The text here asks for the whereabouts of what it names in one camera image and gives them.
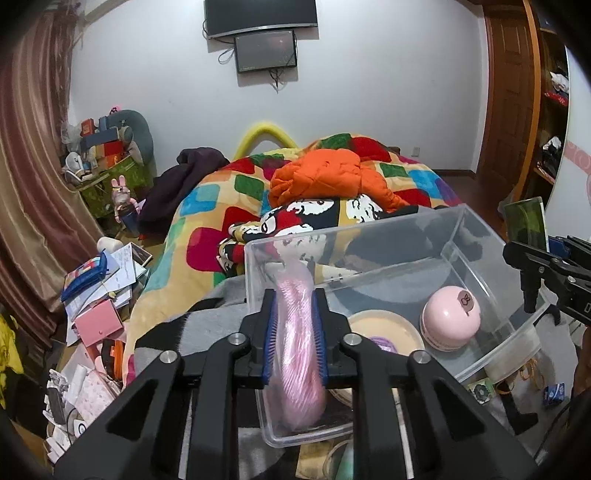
wooden door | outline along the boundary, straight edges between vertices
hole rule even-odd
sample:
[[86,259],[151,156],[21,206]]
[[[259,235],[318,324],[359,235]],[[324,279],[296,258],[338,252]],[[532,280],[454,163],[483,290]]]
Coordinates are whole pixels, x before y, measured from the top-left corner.
[[495,200],[509,195],[524,164],[534,109],[534,58],[523,7],[485,7],[489,99],[478,178]]

pink box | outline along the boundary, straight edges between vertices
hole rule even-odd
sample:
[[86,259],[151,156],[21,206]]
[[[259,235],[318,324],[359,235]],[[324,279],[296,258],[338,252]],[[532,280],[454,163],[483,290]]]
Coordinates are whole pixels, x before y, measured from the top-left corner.
[[95,305],[80,315],[74,323],[82,343],[89,347],[123,328],[117,311],[110,300]]

clear plastic bag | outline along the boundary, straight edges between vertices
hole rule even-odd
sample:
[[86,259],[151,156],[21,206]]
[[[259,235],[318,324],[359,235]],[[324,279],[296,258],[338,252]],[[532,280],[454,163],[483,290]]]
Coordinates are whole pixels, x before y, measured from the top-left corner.
[[313,425],[326,406],[316,355],[313,293],[314,281],[301,262],[288,262],[278,273],[272,382],[280,391],[283,421],[292,430]]
[[80,153],[80,130],[82,124],[70,125],[68,122],[61,124],[61,143],[63,143],[68,151]]

metal screw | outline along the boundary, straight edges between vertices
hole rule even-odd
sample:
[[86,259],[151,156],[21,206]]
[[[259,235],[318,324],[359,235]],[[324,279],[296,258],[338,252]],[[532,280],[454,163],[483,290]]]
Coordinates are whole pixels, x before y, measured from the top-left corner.
[[431,355],[425,350],[417,350],[413,352],[413,360],[418,364],[427,364],[431,361]]
[[350,346],[359,345],[361,343],[361,336],[356,333],[347,333],[347,335],[343,337],[343,341]]
[[246,342],[246,335],[240,332],[231,333],[228,335],[228,342],[230,342],[232,345],[242,345],[244,342]]
[[171,364],[177,359],[177,352],[174,350],[165,350],[160,354],[160,361],[164,364]]

blue pouch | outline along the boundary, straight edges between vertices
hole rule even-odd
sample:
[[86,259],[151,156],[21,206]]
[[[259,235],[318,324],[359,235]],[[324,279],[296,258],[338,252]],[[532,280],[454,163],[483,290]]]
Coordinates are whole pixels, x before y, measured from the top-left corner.
[[101,252],[97,257],[84,262],[64,279],[64,290],[61,292],[62,302],[67,302],[81,291],[100,282],[107,273],[107,257]]

